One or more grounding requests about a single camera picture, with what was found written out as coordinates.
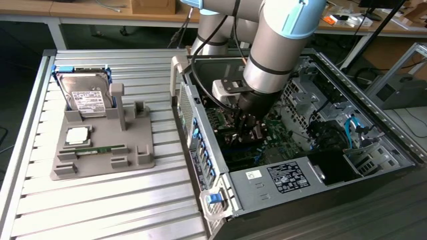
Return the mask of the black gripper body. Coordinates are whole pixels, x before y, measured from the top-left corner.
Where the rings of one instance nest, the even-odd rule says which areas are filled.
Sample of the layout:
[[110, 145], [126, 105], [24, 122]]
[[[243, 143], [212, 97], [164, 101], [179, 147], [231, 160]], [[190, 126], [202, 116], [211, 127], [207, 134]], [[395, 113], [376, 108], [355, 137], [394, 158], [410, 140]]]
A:
[[240, 93], [238, 106], [244, 114], [251, 114], [256, 119], [263, 119], [279, 99], [279, 92], [262, 93], [246, 91]]

